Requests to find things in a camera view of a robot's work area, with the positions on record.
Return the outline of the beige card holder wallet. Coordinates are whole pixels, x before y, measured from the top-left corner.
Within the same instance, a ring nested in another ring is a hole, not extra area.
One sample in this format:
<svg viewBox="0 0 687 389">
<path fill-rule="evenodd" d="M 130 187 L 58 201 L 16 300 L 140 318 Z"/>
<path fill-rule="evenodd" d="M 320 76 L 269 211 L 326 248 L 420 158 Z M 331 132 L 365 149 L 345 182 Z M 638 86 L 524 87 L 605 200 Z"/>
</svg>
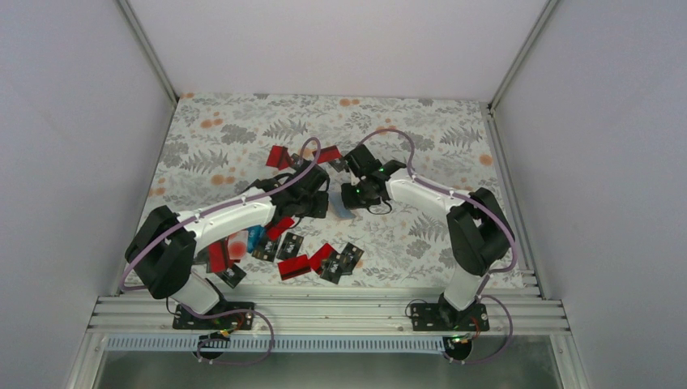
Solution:
<svg viewBox="0 0 687 389">
<path fill-rule="evenodd" d="M 343 198 L 339 191 L 329 192 L 329 204 L 335 215 L 341 220 L 353 220 L 356 218 L 356 214 L 344 206 Z"/>
</svg>

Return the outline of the red vip card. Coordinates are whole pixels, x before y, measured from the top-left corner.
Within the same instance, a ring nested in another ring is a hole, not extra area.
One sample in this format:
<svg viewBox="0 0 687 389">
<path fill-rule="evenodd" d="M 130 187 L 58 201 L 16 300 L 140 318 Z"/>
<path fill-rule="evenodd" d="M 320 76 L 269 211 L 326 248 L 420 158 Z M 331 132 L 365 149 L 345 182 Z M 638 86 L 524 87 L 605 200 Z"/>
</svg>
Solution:
<svg viewBox="0 0 687 389">
<path fill-rule="evenodd" d="M 309 257 L 305 254 L 282 260 L 278 263 L 279 277 L 282 281 L 290 280 L 311 272 Z"/>
</svg>

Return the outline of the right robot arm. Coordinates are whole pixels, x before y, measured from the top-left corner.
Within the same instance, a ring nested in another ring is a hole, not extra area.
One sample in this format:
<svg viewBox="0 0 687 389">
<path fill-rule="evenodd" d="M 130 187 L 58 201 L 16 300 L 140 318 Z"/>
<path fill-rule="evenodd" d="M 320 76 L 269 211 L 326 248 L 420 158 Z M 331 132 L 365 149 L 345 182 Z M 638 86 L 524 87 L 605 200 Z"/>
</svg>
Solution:
<svg viewBox="0 0 687 389">
<path fill-rule="evenodd" d="M 514 243 L 495 195 L 485 188 L 458 192 L 416 174 L 403 162 L 382 163 L 363 144 L 343 159 L 353 177 L 342 186 L 347 209 L 370 209 L 392 201 L 406 203 L 448 228 L 457 268 L 439 297 L 438 317 L 447 329 L 461 328 L 470 318 L 490 268 Z"/>
</svg>

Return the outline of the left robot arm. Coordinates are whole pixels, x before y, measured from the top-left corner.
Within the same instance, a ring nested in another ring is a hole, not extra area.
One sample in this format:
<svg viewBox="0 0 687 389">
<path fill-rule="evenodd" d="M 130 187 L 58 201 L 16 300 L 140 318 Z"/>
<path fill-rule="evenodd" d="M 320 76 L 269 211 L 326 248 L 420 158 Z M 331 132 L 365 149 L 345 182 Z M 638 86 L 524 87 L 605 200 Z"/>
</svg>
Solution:
<svg viewBox="0 0 687 389">
<path fill-rule="evenodd" d="M 193 311 L 202 326 L 217 327 L 226 308 L 220 293 L 192 270 L 199 251 L 249 227 L 325 210 L 330 181 L 325 169 L 305 161 L 294 173 L 258 179 L 236 197 L 208 207 L 179 212 L 157 207 L 125 251 L 125 273 L 135 273 L 153 298 L 170 298 Z"/>
</svg>

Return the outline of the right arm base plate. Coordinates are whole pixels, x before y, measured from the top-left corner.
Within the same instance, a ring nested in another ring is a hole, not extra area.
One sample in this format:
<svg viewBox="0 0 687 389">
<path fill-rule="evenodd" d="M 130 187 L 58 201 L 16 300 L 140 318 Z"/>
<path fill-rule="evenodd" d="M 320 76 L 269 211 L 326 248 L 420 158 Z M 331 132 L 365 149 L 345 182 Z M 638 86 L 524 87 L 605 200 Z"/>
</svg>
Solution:
<svg viewBox="0 0 687 389">
<path fill-rule="evenodd" d="M 414 331 L 488 331 L 486 306 L 473 302 L 465 310 L 449 305 L 416 302 L 409 306 L 408 315 Z"/>
</svg>

